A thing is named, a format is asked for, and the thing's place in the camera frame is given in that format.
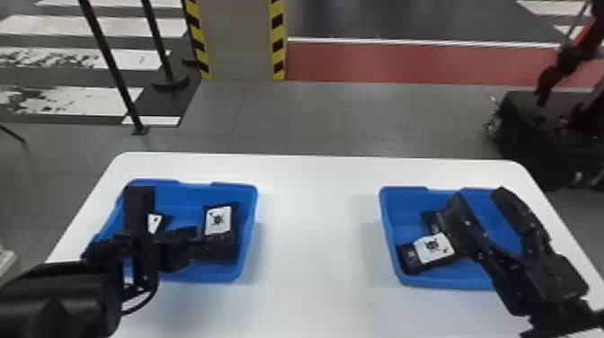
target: black robot on floor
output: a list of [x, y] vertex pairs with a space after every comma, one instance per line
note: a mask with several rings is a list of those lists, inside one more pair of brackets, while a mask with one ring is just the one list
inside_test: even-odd
[[509, 92], [486, 124], [502, 154], [524, 165], [546, 191], [590, 187], [604, 191], [604, 78], [592, 93], [552, 93], [584, 62], [600, 55], [604, 0], [591, 4], [593, 24], [564, 44], [531, 92]]

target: blue tray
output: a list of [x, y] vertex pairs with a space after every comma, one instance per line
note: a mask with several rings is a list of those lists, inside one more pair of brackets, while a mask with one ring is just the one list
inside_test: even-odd
[[[465, 188], [459, 192], [464, 195], [489, 237], [510, 253], [519, 254], [520, 240], [491, 201], [491, 191]], [[430, 233], [420, 212], [444, 209], [447, 200], [456, 192], [424, 187], [384, 187], [379, 192], [388, 251], [396, 276], [402, 284], [441, 289], [493, 289], [491, 279], [483, 268], [470, 259], [461, 259], [414, 276], [401, 270], [395, 246], [428, 236]]]
[[[155, 210], [173, 216], [167, 229], [197, 226], [203, 223], [203, 206], [237, 202], [238, 253], [228, 261], [191, 263], [176, 273], [161, 273], [162, 280], [193, 282], [229, 282], [236, 280], [244, 268], [247, 246], [250, 243], [256, 211], [258, 191], [252, 185], [213, 182], [211, 184], [188, 184], [169, 180], [134, 180], [129, 185], [155, 186]], [[120, 195], [115, 208], [102, 230], [93, 241], [111, 237], [121, 230], [122, 203]]]

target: white floor marking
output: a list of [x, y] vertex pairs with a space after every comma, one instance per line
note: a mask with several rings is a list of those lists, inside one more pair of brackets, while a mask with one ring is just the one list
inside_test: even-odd
[[[94, 7], [142, 7], [140, 0], [91, 0]], [[179, 0], [151, 0], [154, 8], [181, 8]], [[41, 0], [37, 6], [79, 6], [77, 0]]]
[[[145, 18], [100, 17], [108, 37], [151, 37]], [[187, 30], [184, 19], [157, 19], [164, 38], [180, 38]], [[0, 34], [92, 36], [82, 16], [11, 15], [0, 22]]]
[[[112, 49], [111, 52], [121, 70], [153, 71], [162, 65], [155, 50]], [[107, 64], [98, 49], [0, 47], [0, 67], [107, 69]]]
[[349, 43], [361, 45], [417, 45], [417, 46], [459, 46], [459, 47], [500, 47], [518, 49], [555, 49], [560, 43], [554, 42], [516, 42], [516, 41], [464, 41], [464, 40], [384, 40], [384, 39], [340, 39], [340, 38], [304, 38], [289, 37], [288, 42], [305, 43]]
[[[129, 88], [135, 101], [143, 88]], [[0, 110], [13, 114], [124, 116], [127, 112], [115, 88], [57, 86], [30, 88], [0, 84]]]
[[[167, 127], [167, 126], [178, 126], [178, 123], [181, 121], [179, 116], [141, 116], [140, 121], [143, 122], [144, 125], [149, 127]], [[132, 118], [130, 116], [126, 116], [121, 124], [132, 125]]]
[[[518, 4], [536, 15], [577, 16], [583, 7], [583, 1], [525, 1]], [[590, 14], [588, 7], [585, 15]]]
[[[571, 26], [564, 26], [564, 25], [555, 25], [554, 26], [557, 30], [559, 30], [562, 34], [566, 34], [568, 32], [568, 29]], [[574, 38], [576, 38], [581, 31], [583, 30], [583, 26], [577, 26], [574, 31], [573, 34], [571, 34], [571, 40], [574, 40]]]

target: pole base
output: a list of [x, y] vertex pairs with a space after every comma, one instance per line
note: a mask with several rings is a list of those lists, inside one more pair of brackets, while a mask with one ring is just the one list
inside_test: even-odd
[[136, 127], [132, 130], [131, 135], [146, 135], [149, 133], [149, 127], [145, 126], [143, 129], [137, 129]]
[[158, 78], [151, 82], [151, 85], [157, 90], [161, 92], [170, 92], [170, 91], [179, 91], [183, 88], [189, 86], [191, 82], [189, 76], [181, 71], [180, 69], [175, 69], [174, 78], [169, 79], [165, 76], [164, 72], [160, 72]]

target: concrete floor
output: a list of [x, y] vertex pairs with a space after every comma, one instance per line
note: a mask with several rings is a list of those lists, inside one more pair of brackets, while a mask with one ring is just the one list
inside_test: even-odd
[[[495, 108], [489, 95], [501, 98], [509, 89], [207, 82], [178, 129], [144, 137], [126, 127], [8, 125], [28, 140], [22, 146], [0, 133], [0, 242], [19, 255], [9, 276], [44, 261], [120, 153], [499, 158], [481, 124]], [[602, 273], [604, 194], [548, 197]]]

